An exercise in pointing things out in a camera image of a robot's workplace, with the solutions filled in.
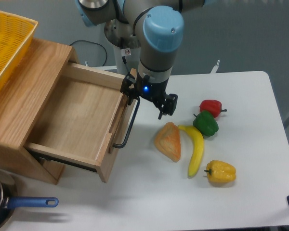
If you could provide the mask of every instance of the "toy fruit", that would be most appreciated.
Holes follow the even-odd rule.
[[[180,130],[185,131],[190,136],[194,144],[192,158],[188,166],[188,177],[193,177],[198,172],[203,156],[204,150],[203,136],[200,133],[200,131],[198,131],[198,129],[195,128],[194,126],[179,125],[178,128]]]
[[[202,111],[193,121],[193,126],[205,136],[213,136],[218,131],[218,124],[209,111]]]
[[[210,112],[214,118],[218,117],[221,112],[226,112],[227,109],[222,109],[222,103],[218,100],[204,100],[201,102],[200,111],[208,111]]]
[[[236,179],[236,168],[223,161],[212,160],[204,171],[211,182],[227,183]]]
[[[158,132],[154,139],[156,148],[173,162],[178,162],[181,158],[181,142],[178,127],[168,122]]]

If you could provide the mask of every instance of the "white table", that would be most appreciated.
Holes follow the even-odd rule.
[[[179,95],[173,116],[142,100],[127,146],[110,180],[67,167],[58,185],[15,176],[21,195],[56,196],[56,208],[18,208],[6,231],[167,231],[289,225],[289,146],[269,77],[264,72],[170,77]],[[181,133],[182,158],[173,163],[153,145],[166,122],[192,123],[204,99],[228,109],[220,130],[205,139],[197,175],[187,178],[192,142]],[[235,182],[214,187],[203,172],[218,159],[237,169]]]

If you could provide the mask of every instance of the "bread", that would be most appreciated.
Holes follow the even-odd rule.
[[[165,156],[173,162],[178,162],[181,158],[181,142],[178,127],[169,122],[158,132],[154,139],[154,145]]]

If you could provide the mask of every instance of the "yellow basket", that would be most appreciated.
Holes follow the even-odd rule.
[[[0,90],[25,55],[38,22],[0,11]]]

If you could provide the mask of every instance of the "plastic vegetable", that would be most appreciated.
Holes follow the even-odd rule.
[[[222,103],[218,100],[204,100],[200,104],[200,111],[209,111],[214,118],[218,117],[221,112],[226,112],[227,109],[222,110]]]
[[[194,126],[179,125],[178,128],[180,130],[185,131],[190,136],[190,138],[194,143],[192,158],[188,166],[188,177],[193,177],[198,172],[203,156],[204,150],[203,136],[200,133],[200,131],[198,131],[198,129],[195,128]]]
[[[193,121],[193,126],[205,136],[213,136],[218,131],[218,124],[213,115],[208,111],[202,111]]]
[[[227,183],[236,179],[236,168],[223,161],[212,160],[204,171],[211,182]]]

